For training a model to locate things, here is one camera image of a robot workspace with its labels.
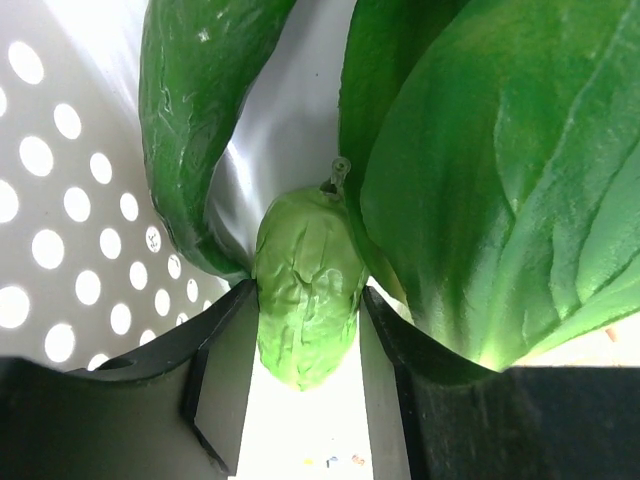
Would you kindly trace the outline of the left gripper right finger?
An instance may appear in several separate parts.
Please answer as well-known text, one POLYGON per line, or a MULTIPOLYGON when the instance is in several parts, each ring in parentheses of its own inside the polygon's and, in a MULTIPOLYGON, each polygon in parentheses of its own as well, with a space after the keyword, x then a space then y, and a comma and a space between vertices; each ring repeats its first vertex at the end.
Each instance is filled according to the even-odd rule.
POLYGON ((373 288, 360 355, 377 479, 635 479, 635 367, 475 364, 402 319, 373 288))

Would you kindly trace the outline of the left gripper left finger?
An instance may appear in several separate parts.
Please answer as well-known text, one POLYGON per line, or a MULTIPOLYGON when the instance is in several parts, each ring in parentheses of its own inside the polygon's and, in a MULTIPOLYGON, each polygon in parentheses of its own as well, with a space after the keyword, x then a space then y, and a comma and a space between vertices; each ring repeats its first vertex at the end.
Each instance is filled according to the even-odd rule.
POLYGON ((226 479, 238 470, 253 372, 246 280, 94 370, 1 360, 5 479, 226 479))

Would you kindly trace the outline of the white perforated plastic basket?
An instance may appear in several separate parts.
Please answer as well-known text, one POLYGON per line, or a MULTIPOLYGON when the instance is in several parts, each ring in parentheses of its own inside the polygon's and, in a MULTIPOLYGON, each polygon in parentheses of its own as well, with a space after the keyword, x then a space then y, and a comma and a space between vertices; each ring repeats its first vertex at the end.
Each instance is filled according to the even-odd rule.
POLYGON ((1 5, 1 360, 94 370, 226 293, 171 247, 132 118, 42 1, 1 5))

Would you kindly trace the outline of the light green lettuce toy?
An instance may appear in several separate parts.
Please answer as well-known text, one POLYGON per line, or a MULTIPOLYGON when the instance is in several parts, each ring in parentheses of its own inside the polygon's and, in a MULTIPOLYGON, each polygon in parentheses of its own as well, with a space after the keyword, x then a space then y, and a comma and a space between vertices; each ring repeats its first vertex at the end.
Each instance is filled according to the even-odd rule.
POLYGON ((321 386, 353 345, 369 272, 353 242, 344 202, 350 162, 328 180, 277 197, 258 230, 257 346, 262 365, 289 388, 321 386))

